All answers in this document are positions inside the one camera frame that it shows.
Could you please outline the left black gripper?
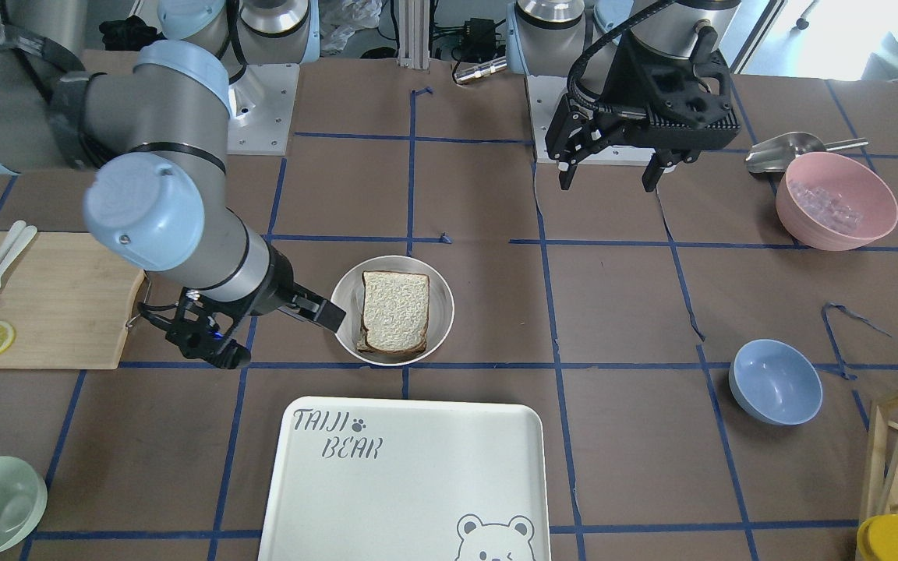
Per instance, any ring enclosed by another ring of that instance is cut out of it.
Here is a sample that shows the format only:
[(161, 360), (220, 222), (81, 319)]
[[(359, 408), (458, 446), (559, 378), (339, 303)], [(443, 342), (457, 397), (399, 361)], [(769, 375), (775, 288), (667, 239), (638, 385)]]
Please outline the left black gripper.
[(592, 92), (581, 79), (608, 41), (589, 47), (571, 65), (566, 92), (546, 131), (546, 155), (557, 161), (560, 189), (570, 191), (578, 163), (609, 146), (653, 149), (642, 174), (655, 192), (664, 172), (694, 162), (703, 150), (727, 148), (741, 124), (730, 96), (730, 68), (713, 46), (716, 31), (696, 31), (683, 59), (652, 50), (632, 32), (620, 45)]

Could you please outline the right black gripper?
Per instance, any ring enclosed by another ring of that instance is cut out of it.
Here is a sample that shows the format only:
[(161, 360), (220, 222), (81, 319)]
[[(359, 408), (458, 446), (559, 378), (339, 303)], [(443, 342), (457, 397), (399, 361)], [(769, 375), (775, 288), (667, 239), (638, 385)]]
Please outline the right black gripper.
[(240, 369), (250, 363), (252, 352), (235, 340), (235, 331), (246, 317), (263, 316), (274, 310), (300, 322), (316, 324), (338, 333), (346, 311), (295, 282), (292, 264), (268, 245), (267, 269), (250, 294), (234, 301), (218, 301), (183, 288), (170, 305), (139, 302), (136, 311), (146, 322), (163, 331), (164, 339), (190, 360), (203, 360), (218, 369)]

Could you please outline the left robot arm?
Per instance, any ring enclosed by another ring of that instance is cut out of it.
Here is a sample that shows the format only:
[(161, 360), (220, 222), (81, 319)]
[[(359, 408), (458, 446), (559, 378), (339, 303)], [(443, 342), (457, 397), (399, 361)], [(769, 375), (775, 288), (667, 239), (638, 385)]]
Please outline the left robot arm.
[(508, 68), (562, 81), (544, 150), (561, 189), (589, 157), (647, 149), (646, 192), (664, 173), (727, 148), (739, 121), (733, 75), (719, 49), (737, 1), (635, 1), (620, 22), (608, 1), (514, 1), (506, 15)]

